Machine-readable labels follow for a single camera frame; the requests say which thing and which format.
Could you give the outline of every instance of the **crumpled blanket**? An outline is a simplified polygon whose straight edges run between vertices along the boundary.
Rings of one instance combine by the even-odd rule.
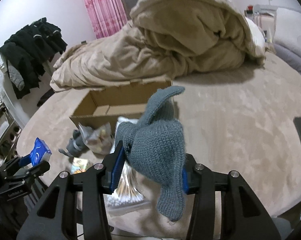
[[[236,69],[246,54],[265,60],[262,34],[229,0],[139,0],[130,16],[118,33],[67,50],[54,65],[51,87]]]

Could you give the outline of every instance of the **cardboard box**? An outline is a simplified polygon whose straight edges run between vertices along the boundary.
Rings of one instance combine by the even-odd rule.
[[[79,103],[70,119],[78,127],[78,123],[99,128],[110,123],[112,133],[115,132],[117,118],[140,118],[145,111],[148,99],[159,88],[172,85],[169,81],[131,82],[128,85],[106,87],[103,90],[90,90]]]

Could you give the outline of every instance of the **pink curtain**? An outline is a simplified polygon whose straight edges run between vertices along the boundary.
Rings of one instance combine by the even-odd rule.
[[[121,0],[84,0],[96,38],[111,36],[127,22]]]

